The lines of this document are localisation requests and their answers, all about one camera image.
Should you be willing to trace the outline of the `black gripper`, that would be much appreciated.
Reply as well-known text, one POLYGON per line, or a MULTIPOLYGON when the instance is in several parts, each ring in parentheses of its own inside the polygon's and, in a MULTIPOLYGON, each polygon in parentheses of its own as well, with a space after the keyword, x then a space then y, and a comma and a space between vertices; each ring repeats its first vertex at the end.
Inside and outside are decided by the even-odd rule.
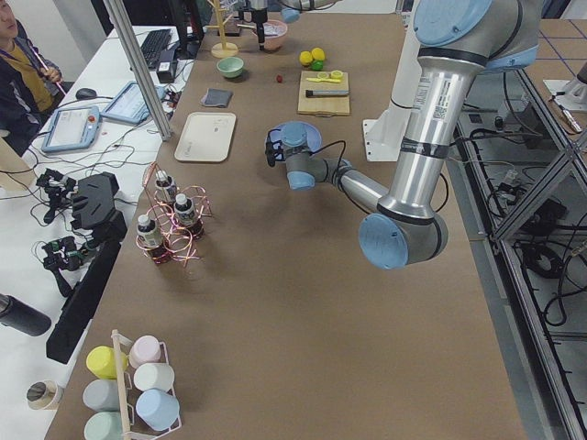
POLYGON ((264 24, 268 20, 268 7, 244 5, 238 9, 238 13, 243 17, 245 13, 250 13, 252 22, 257 26, 257 37, 260 50, 265 49, 265 30, 264 24))
POLYGON ((265 138, 264 154, 270 167, 274 167, 277 162, 285 162, 281 132, 280 129, 270 129, 265 138))

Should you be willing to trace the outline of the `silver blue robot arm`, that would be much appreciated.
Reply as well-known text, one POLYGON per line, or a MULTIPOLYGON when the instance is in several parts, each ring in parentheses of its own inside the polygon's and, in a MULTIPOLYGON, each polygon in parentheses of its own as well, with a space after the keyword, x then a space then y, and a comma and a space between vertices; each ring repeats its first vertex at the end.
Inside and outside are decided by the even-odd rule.
MULTIPOLYGON (((277 4, 281 6, 282 18, 285 22, 289 22, 290 17, 297 19, 303 12, 329 8, 337 2, 338 0, 286 0, 277 1, 277 4)), ((249 22, 253 23, 252 29, 257 33, 259 48, 265 50, 266 32, 264 26, 268 22, 269 2, 265 0, 237 1, 236 10, 238 18, 241 20, 245 20, 245 15, 249 14, 249 22)))
POLYGON ((391 270, 434 258, 448 230, 430 203, 465 98, 482 72, 518 70, 536 59, 541 11, 539 1, 422 1, 414 7, 421 75, 389 188, 343 159, 318 157, 299 122, 283 125, 279 148, 267 146, 269 165, 284 162, 293 190, 330 182, 369 209, 359 242, 372 265, 391 270))

